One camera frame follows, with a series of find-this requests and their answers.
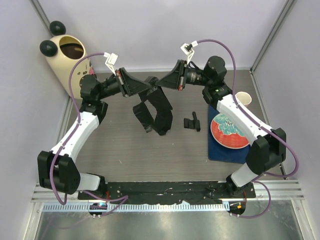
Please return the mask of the black trash bag roll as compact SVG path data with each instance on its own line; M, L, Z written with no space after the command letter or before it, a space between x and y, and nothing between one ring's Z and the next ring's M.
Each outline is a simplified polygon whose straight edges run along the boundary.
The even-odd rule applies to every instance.
M195 111L192 112L193 119L184 118L183 119L183 127L185 129L196 130L197 132L201 131L200 120L197 118L197 114Z

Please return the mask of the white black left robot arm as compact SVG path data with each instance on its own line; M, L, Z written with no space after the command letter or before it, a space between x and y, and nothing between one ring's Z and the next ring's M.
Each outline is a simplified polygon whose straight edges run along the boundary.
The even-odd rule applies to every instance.
M104 98L118 93L130 97L149 90L151 85L130 76L123 67L103 82L94 75L85 75L79 85L82 103L75 122L56 146L50 151L41 151L37 157L39 184L68 195L88 190L93 198L100 200L107 192L101 184L102 177L80 173L76 158L106 116L108 104L102 101Z

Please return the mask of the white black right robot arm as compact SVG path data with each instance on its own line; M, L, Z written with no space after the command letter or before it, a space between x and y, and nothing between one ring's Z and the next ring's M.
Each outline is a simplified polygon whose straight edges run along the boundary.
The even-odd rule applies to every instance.
M224 81L226 74L225 61L219 56L211 56L203 69L178 60L173 70L156 85L178 91L187 84L203 86L205 102L229 118L244 134L250 145L245 164L226 178L226 193L236 198L248 183L286 159L286 133L265 124L239 102Z

